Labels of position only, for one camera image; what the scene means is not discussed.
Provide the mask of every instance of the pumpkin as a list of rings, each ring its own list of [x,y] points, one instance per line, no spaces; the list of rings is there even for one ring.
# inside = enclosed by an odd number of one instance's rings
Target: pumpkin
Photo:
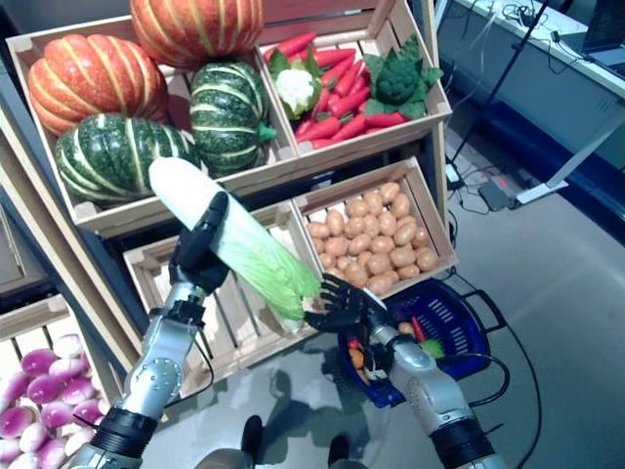
[[[212,63],[191,82],[191,131],[198,156],[218,178],[267,162],[264,143],[269,98],[258,72],[245,62]]]
[[[155,60],[196,69],[252,50],[263,29],[263,0],[131,0],[139,42]]]
[[[55,160],[65,186],[100,206],[152,195],[147,168],[159,156],[199,166],[182,132],[146,119],[97,114],[57,140]]]
[[[39,119],[56,135],[88,115],[162,120],[167,107],[165,79],[141,47],[102,34],[49,42],[28,72],[28,92]]]

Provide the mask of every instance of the wooden crate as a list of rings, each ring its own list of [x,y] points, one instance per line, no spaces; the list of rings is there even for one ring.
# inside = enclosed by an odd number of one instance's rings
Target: wooden crate
[[[41,124],[32,107],[27,92],[27,76],[32,65],[43,57],[46,44],[69,33],[109,34],[133,42],[138,42],[138,40],[130,16],[87,22],[7,39],[30,113],[61,188],[63,202],[72,221],[78,227],[95,232],[102,237],[110,237],[172,219],[173,215],[155,196],[101,210],[91,202],[79,203],[65,187],[54,159],[54,146],[57,137]],[[255,64],[255,58],[252,54],[242,59],[250,64]],[[188,109],[192,73],[167,65],[160,65],[159,68],[165,75],[170,95],[167,123],[180,130],[190,131]],[[288,134],[282,128],[281,121],[277,117],[276,102],[272,94],[268,94],[270,95],[270,125],[277,131],[277,138],[269,146],[268,164],[220,179],[226,189],[237,195],[247,195],[288,182],[293,179],[294,168],[297,167],[294,141],[289,140]]]
[[[316,255],[313,241],[308,235],[306,225],[312,221],[324,222],[329,208],[335,208],[342,214],[345,214],[344,202],[346,200],[361,197],[365,192],[377,189],[387,182],[399,183],[401,191],[408,195],[410,215],[414,216],[418,224],[425,227],[428,231],[430,235],[429,247],[438,255],[438,264],[431,271],[421,273],[416,278],[396,283],[382,298],[394,295],[402,289],[438,274],[458,263],[458,257],[449,242],[447,230],[440,220],[417,159],[412,157],[399,163],[390,164],[384,168],[348,179],[325,189],[307,193],[292,200],[301,228],[305,232],[309,243],[309,249],[315,259],[316,271],[318,274],[321,274],[324,269]]]
[[[61,295],[33,303],[0,316],[0,377],[21,371],[21,357],[36,349],[52,349],[66,334],[78,334],[91,364],[94,386],[109,402],[120,395],[120,386],[109,363],[85,335]]]
[[[308,243],[289,202],[263,208],[253,215],[293,255],[311,267],[314,265]],[[170,290],[167,265],[176,241],[174,236],[124,253],[146,311],[164,305]],[[295,333],[288,331],[288,327],[276,319],[265,300],[233,273],[215,294],[206,299],[204,307],[207,343],[198,341],[198,346],[210,357],[216,380],[313,334],[313,329],[305,324]],[[191,348],[181,395],[205,388],[210,378],[200,352]]]
[[[272,8],[278,8],[277,4],[283,4],[282,9],[295,15],[296,18],[285,18],[291,20],[287,24],[268,24],[260,37],[259,63],[262,64],[265,80],[270,84],[271,92],[274,94],[273,99],[277,103],[280,103],[279,97],[271,81],[267,64],[262,61],[262,54],[275,43],[304,32],[317,34],[314,46],[319,50],[356,49],[356,60],[360,59],[362,54],[386,56],[390,50],[397,50],[414,33],[417,35],[419,49],[423,56],[423,67],[434,66],[435,62],[428,52],[405,0],[321,1],[311,2],[307,6],[303,3],[289,0],[271,1]],[[292,4],[297,4],[297,8],[289,10],[288,6],[293,7]],[[333,17],[320,18],[322,15]],[[300,167],[323,164],[325,161],[332,161],[333,164],[339,165],[425,137],[451,114],[451,107],[440,81],[430,91],[426,107],[427,114],[419,119],[372,135],[350,139],[332,147],[314,150],[308,144],[299,145],[298,155],[303,156],[299,159]],[[282,106],[279,107],[279,118],[283,128],[287,131],[289,140],[295,140]]]

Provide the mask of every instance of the potato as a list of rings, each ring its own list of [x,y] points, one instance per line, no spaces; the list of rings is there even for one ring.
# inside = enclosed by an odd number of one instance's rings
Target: potato
[[[325,252],[334,257],[345,256],[348,253],[349,242],[342,236],[330,237],[325,241]]]
[[[369,208],[364,200],[360,200],[359,198],[353,198],[348,202],[347,207],[345,208],[345,213],[348,217],[364,217],[367,213],[369,213]]]
[[[391,259],[386,254],[373,254],[367,261],[366,266],[373,276],[378,276],[393,268]]]
[[[398,247],[389,254],[391,262],[397,268],[406,267],[414,264],[416,256],[410,246]]]
[[[328,214],[325,217],[325,224],[328,226],[331,236],[340,236],[343,234],[345,219],[343,218],[343,215],[341,215],[341,212],[332,209],[328,211]]]
[[[336,260],[336,267],[337,267],[337,269],[338,269],[339,271],[343,271],[343,270],[344,270],[344,269],[348,266],[348,264],[349,264],[350,262],[351,262],[351,261],[350,261],[350,259],[348,259],[348,258],[347,258],[347,257],[345,257],[345,256],[339,257],[339,258]]]
[[[401,217],[399,220],[397,220],[397,229],[403,227],[406,223],[414,223],[415,225],[417,225],[417,219],[414,218],[412,215],[406,215],[405,217]]]
[[[354,239],[352,239],[352,242],[350,242],[348,252],[353,256],[357,256],[362,251],[366,251],[369,248],[370,244],[371,236],[369,236],[368,234],[359,234]]]
[[[393,239],[388,236],[378,236],[374,237],[371,240],[371,245],[369,246],[369,250],[374,254],[389,254],[395,245],[393,244]]]
[[[378,217],[380,233],[384,236],[392,236],[397,229],[397,219],[391,212],[382,212]]]
[[[395,218],[402,218],[410,213],[410,202],[408,201],[408,196],[405,193],[400,192],[393,199],[391,213]]]
[[[359,349],[350,349],[350,358],[355,369],[364,368],[364,354]]]
[[[312,244],[314,244],[314,250],[317,254],[321,254],[323,251],[325,251],[325,242],[323,242],[322,239],[314,237],[312,239]]]
[[[374,191],[367,192],[362,198],[367,204],[369,213],[376,217],[382,213],[382,197]]]
[[[354,239],[364,231],[364,219],[361,217],[353,217],[345,224],[343,233],[347,239]]]
[[[422,251],[419,257],[417,257],[417,266],[422,272],[427,272],[437,266],[438,256],[429,247],[424,249],[427,250]]]
[[[309,229],[309,233],[312,237],[326,239],[330,236],[330,229],[325,223],[310,222],[307,228]]]
[[[345,276],[345,280],[358,288],[362,288],[366,285],[369,279],[367,271],[356,262],[350,262],[343,271],[343,275]]]
[[[398,183],[386,183],[380,188],[380,196],[382,197],[382,203],[389,205],[393,202],[395,196],[399,193]]]
[[[336,278],[345,279],[345,276],[343,275],[343,273],[339,271],[336,267],[330,267],[326,269],[325,272]]]
[[[402,280],[406,280],[407,278],[415,278],[421,271],[414,264],[410,264],[409,266],[402,267],[401,269],[397,269],[397,273],[399,274],[399,278]]]
[[[367,281],[367,288],[378,296],[388,293],[393,286],[393,280],[386,275],[374,276]]]
[[[400,334],[407,334],[413,337],[415,336],[414,329],[412,328],[412,324],[410,324],[410,322],[406,322],[406,321],[400,322],[397,325],[397,331]]]
[[[358,262],[362,267],[366,267],[367,261],[371,258],[371,256],[373,256],[373,253],[371,251],[362,251],[360,254],[358,254],[358,257],[355,261]]]
[[[365,216],[362,221],[364,222],[363,232],[370,235],[371,239],[380,234],[380,222],[378,222],[377,217],[369,214]]]
[[[398,228],[393,235],[393,241],[395,246],[403,246],[409,244],[414,234],[417,232],[417,225],[414,223],[406,223],[402,227]]]
[[[336,263],[336,257],[329,252],[322,252],[319,254],[319,260],[321,261],[321,265],[324,269],[334,267],[334,264]]]
[[[384,275],[389,276],[393,283],[397,283],[399,281],[399,274],[396,271],[386,271],[384,272]]]
[[[429,241],[428,231],[423,227],[417,227],[417,231],[414,232],[414,237],[412,238],[412,247],[418,249],[427,246]]]

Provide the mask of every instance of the red carrot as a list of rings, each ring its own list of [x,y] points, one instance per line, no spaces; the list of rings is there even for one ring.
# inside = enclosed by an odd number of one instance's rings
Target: red carrot
[[[331,51],[314,51],[314,60],[319,67],[336,65],[340,61],[344,61],[355,55],[355,49],[333,49]],[[302,51],[294,56],[289,57],[289,61],[293,62],[295,59],[300,59],[302,62],[306,61],[309,56],[309,51]]]
[[[320,112],[324,112],[328,108],[328,101],[330,99],[330,92],[327,88],[321,89],[321,94],[319,95],[319,100],[314,105],[312,109],[312,115],[315,116]]]
[[[364,80],[364,77],[362,75],[359,75],[355,82],[354,85],[352,85],[352,88],[350,88],[350,92],[348,93],[349,95],[353,95],[354,93],[357,93],[358,91],[360,91],[362,88],[365,88],[367,86],[367,82]]]
[[[367,125],[369,127],[392,127],[394,125],[403,124],[407,122],[403,115],[399,112],[393,112],[392,114],[371,114],[367,115]]]
[[[297,54],[300,51],[306,49],[306,47],[313,42],[316,38],[316,34],[314,32],[307,32],[305,34],[300,34],[299,36],[292,37],[291,39],[287,39],[286,41],[280,42],[277,46],[271,47],[266,50],[263,54],[266,62],[270,61],[271,54],[273,51],[277,49],[285,56],[292,56],[293,54]]]
[[[312,147],[314,149],[325,149],[340,142],[342,141],[337,139],[317,139],[312,141]]]
[[[343,77],[334,87],[335,93],[341,95],[342,97],[346,97],[350,93],[350,90],[352,89],[352,85],[354,85],[356,78],[360,75],[361,69],[362,61],[358,61],[353,64],[350,69],[345,72],[345,75],[343,75]]]
[[[297,130],[295,131],[295,137],[299,137],[304,132],[309,130],[314,123],[315,121],[312,117],[300,122],[300,125],[297,127]]]
[[[336,134],[341,128],[341,122],[334,116],[323,119],[313,124],[306,132],[303,132],[298,138],[298,142],[306,142],[309,140],[329,139]]]
[[[335,117],[341,117],[343,114],[357,110],[362,103],[369,99],[369,94],[369,88],[365,88],[353,95],[346,96],[328,107]]]
[[[341,127],[341,130],[332,136],[332,140],[347,140],[360,135],[366,129],[365,121],[366,117],[364,114],[357,115],[350,122]]]
[[[412,328],[414,329],[414,337],[417,339],[417,342],[423,342],[427,339],[425,332],[421,328],[421,324],[419,321],[413,316],[410,318],[410,322],[412,323]]]
[[[334,84],[336,85],[336,83],[338,83],[338,81],[345,74],[345,72],[348,71],[348,68],[350,68],[350,65],[352,65],[353,61],[354,59],[352,57],[348,57],[343,61],[340,61],[338,64],[334,65],[328,71],[323,73],[323,75],[321,75],[321,83],[323,83],[325,86],[328,86],[332,82],[334,82]]]

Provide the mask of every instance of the black cable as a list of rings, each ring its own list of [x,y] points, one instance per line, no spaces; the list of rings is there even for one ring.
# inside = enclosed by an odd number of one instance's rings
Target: black cable
[[[487,405],[487,404],[494,403],[499,398],[501,398],[504,394],[506,394],[506,391],[508,391],[508,388],[510,387],[510,369],[506,366],[505,363],[503,363],[498,358],[493,357],[488,354],[480,354],[477,352],[467,352],[467,353],[463,353],[459,355],[448,355],[448,356],[443,357],[440,360],[458,361],[458,360],[463,360],[464,358],[478,358],[478,359],[489,360],[497,364],[504,373],[504,382],[502,383],[501,387],[496,393],[493,393],[486,398],[469,403],[469,407],[478,407],[480,405]]]

